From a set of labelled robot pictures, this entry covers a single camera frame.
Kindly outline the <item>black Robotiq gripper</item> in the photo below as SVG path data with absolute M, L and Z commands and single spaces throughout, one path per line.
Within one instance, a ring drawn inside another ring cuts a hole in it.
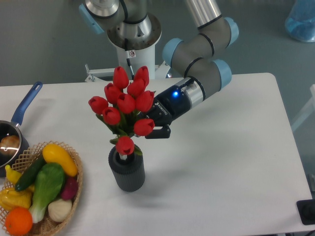
M 161 129 L 154 129 L 146 139 L 168 139 L 171 134 L 169 124 L 189 111 L 191 108 L 190 98 L 185 94 L 181 86 L 171 86 L 158 94 L 153 101 L 151 109 L 146 113 L 156 126 L 163 126 Z

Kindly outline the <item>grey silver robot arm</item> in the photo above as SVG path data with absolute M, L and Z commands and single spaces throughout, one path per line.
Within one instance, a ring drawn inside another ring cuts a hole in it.
M 171 39 L 162 50 L 167 69 L 177 71 L 182 80 L 157 95 L 144 114 L 156 125 L 150 139 L 168 138 L 172 121 L 220 91 L 232 78 L 230 67 L 214 55 L 238 38 L 237 24 L 221 15 L 214 0 L 188 0 L 186 4 L 198 34 L 189 42 Z M 151 77 L 157 76 L 155 45 L 161 26 L 148 12 L 145 0 L 86 0 L 79 12 L 96 34 L 107 34 L 129 78 L 142 66 L 148 67 Z

